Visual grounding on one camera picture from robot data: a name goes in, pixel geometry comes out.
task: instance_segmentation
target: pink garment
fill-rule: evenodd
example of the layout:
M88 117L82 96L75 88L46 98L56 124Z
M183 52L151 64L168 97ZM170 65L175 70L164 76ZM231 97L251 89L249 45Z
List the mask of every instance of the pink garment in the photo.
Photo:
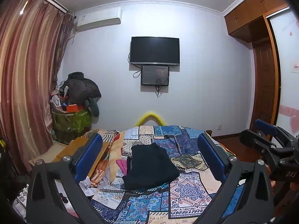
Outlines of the pink garment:
M124 175L127 175L127 162L126 160L116 160L117 165L121 168Z

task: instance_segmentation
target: blue gripper pad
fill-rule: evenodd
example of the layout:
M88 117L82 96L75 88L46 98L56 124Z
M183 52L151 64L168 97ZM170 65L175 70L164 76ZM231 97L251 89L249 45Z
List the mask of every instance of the blue gripper pad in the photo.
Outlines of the blue gripper pad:
M277 136L278 132L275 126L266 123L260 119L255 121L255 127L259 128L266 135Z
M226 170L229 166L227 154L221 147L214 144L207 133L198 136L197 145L214 178L224 183L227 179Z
M76 173L74 179L77 184L86 179L87 174L102 149L103 140L101 135L94 133L85 146L83 146L83 149L77 150L78 152L79 150L85 150L82 152L79 160L75 163Z

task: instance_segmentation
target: wooden floor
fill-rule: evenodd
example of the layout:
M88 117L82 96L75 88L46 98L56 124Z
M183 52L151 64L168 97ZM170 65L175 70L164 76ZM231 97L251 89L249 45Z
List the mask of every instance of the wooden floor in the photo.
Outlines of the wooden floor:
M240 137L230 137L226 139L217 139L222 145L233 152L240 161L254 162L260 158L260 155L254 149L244 146Z

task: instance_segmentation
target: yellow arch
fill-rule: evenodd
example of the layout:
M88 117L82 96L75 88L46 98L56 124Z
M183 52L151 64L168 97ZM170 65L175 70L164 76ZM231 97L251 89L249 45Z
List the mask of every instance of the yellow arch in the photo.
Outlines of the yellow arch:
M135 126L141 126L141 125L145 122L145 120L146 120L147 118L149 118L149 117L153 117L153 118L155 118L155 119L157 120L157 123L158 123L159 125L161 125L161 126L166 125L165 122L164 122L164 120L162 120L161 116L159 116L158 114L156 114L156 113L150 111L150 112L145 113L145 114L140 118L140 120L138 120L138 122L136 123Z

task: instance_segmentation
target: striped curtain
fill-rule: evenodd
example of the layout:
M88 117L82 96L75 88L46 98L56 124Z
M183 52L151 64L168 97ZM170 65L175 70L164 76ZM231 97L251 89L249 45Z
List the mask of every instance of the striped curtain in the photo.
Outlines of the striped curtain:
M20 172L52 146L49 96L65 16L45 0L11 0L0 18L0 134Z

